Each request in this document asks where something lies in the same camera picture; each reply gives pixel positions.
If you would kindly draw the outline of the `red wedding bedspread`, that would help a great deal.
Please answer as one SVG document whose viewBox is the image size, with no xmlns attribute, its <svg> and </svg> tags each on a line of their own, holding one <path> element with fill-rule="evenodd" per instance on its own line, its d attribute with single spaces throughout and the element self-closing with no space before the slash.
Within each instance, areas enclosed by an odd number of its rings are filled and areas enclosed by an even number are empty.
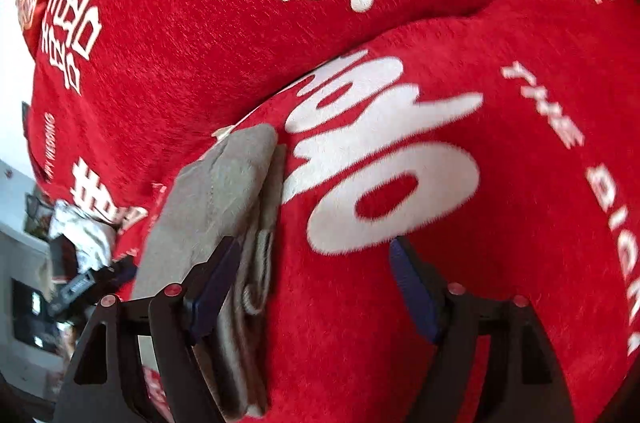
<svg viewBox="0 0 640 423">
<path fill-rule="evenodd" d="M 406 238 L 470 293 L 529 300 L 575 412 L 639 363 L 638 0 L 49 0 L 37 185 L 146 239 L 180 171 L 269 124 L 286 156 L 263 417 L 409 422 L 435 354 L 390 270 Z"/>
</svg>

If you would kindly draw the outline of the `light blue floral quilt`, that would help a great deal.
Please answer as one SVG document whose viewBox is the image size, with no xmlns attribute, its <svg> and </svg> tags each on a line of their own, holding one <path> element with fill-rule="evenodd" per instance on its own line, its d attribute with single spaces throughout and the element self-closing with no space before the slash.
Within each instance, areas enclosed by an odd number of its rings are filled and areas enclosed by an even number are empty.
<svg viewBox="0 0 640 423">
<path fill-rule="evenodd" d="M 73 243 L 81 273 L 111 264 L 116 230 L 64 200 L 55 201 L 49 227 L 50 240 L 60 235 Z"/>
</svg>

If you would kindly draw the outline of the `grey knit garment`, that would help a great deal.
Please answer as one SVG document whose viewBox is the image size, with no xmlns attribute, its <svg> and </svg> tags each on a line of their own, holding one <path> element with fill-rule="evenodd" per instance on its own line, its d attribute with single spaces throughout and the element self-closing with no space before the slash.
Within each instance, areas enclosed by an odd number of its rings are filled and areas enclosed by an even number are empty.
<svg viewBox="0 0 640 423">
<path fill-rule="evenodd" d="M 226 235 L 238 239 L 240 266 L 216 329 L 194 348 L 228 422 L 263 417 L 269 406 L 259 351 L 285 156 L 276 130 L 258 124 L 233 132 L 186 165 L 146 239 L 134 279 L 134 299 L 152 296 L 207 261 Z"/>
</svg>

